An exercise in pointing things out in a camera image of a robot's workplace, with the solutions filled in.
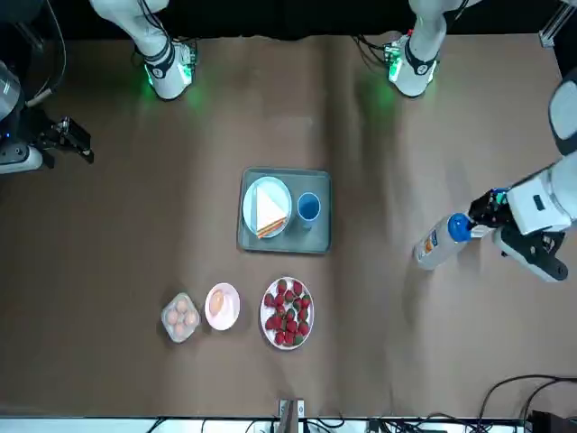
blue and white cup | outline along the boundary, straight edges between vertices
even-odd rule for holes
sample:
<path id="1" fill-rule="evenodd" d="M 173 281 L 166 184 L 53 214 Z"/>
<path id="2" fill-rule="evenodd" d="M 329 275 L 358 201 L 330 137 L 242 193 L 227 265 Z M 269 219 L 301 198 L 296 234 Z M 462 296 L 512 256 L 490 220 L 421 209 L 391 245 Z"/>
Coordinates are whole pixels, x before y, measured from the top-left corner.
<path id="1" fill-rule="evenodd" d="M 321 213 L 321 200 L 312 192 L 305 192 L 298 198 L 298 220 L 305 230 L 310 230 Z"/>

white plate with strawberries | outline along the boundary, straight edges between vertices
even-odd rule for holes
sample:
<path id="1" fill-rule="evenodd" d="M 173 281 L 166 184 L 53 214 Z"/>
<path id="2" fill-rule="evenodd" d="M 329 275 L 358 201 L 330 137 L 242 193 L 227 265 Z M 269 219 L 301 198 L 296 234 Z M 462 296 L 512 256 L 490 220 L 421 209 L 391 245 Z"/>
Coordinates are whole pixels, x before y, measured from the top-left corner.
<path id="1" fill-rule="evenodd" d="M 313 329 L 314 319 L 310 291 L 296 278 L 279 278 L 262 297 L 262 332 L 280 350 L 303 345 Z"/>

bottle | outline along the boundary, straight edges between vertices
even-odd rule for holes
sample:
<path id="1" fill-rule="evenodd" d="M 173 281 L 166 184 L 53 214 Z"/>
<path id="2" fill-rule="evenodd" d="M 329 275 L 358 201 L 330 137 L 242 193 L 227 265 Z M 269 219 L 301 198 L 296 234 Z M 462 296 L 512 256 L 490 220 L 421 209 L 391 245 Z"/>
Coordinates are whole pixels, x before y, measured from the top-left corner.
<path id="1" fill-rule="evenodd" d="M 433 270 L 459 253 L 471 240 L 469 218 L 465 214 L 445 216 L 415 245 L 413 255 L 420 268 Z"/>

egg carton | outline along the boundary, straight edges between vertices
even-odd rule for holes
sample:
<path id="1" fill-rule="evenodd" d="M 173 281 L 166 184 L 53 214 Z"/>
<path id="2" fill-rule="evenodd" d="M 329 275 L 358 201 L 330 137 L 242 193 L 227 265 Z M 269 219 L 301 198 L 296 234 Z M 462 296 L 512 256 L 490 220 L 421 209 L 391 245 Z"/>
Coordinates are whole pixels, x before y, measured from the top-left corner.
<path id="1" fill-rule="evenodd" d="M 187 340 L 200 324 L 200 314 L 186 293 L 179 293 L 162 310 L 162 325 L 175 343 Z"/>

sandwich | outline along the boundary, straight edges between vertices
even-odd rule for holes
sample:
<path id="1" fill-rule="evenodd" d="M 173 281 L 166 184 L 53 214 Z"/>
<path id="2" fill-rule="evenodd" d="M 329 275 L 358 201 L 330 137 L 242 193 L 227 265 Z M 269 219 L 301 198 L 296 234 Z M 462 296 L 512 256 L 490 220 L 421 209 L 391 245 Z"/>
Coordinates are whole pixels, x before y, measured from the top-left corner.
<path id="1" fill-rule="evenodd" d="M 256 235 L 259 239 L 281 228 L 287 221 L 282 210 L 262 189 L 256 189 Z"/>

